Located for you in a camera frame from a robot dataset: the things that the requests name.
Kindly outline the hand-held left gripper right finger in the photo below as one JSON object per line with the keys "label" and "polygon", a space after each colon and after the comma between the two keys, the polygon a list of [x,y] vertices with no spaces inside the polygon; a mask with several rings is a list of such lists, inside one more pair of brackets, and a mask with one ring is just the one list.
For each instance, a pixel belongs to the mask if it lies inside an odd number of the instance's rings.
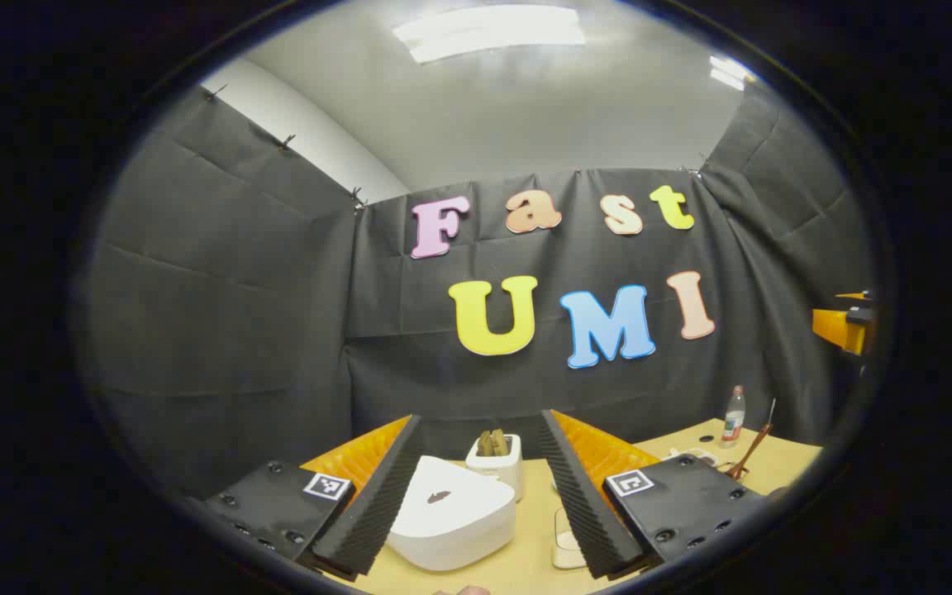
{"label": "hand-held left gripper right finger", "polygon": [[541,412],[539,442],[594,578],[687,557],[766,502],[695,455],[658,459],[556,410]]}

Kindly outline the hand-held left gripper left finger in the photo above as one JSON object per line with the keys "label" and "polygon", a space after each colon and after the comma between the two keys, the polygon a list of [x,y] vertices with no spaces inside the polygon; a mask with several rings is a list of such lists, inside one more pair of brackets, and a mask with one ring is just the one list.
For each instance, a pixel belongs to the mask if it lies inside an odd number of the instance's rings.
{"label": "hand-held left gripper left finger", "polygon": [[366,575],[392,530],[421,449],[408,415],[309,460],[270,460],[204,500],[246,538],[313,571]]}

